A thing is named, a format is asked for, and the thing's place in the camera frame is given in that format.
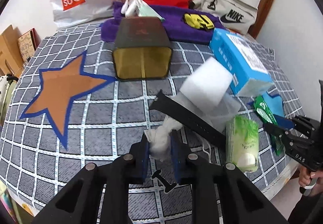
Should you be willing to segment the person's right hand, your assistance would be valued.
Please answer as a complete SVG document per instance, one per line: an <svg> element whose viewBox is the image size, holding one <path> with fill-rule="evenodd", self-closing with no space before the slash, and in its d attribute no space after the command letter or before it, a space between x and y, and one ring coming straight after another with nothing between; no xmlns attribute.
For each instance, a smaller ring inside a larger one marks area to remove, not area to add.
<svg viewBox="0 0 323 224"><path fill-rule="evenodd" d="M316 172L311 172L309 169L307 169L304 166L299 167L299 179L298 183L301 187L306 187L310 184L311 179L317 178L315 188L322 189L322 178L323 178L323 172L322 170L318 170Z"/></svg>

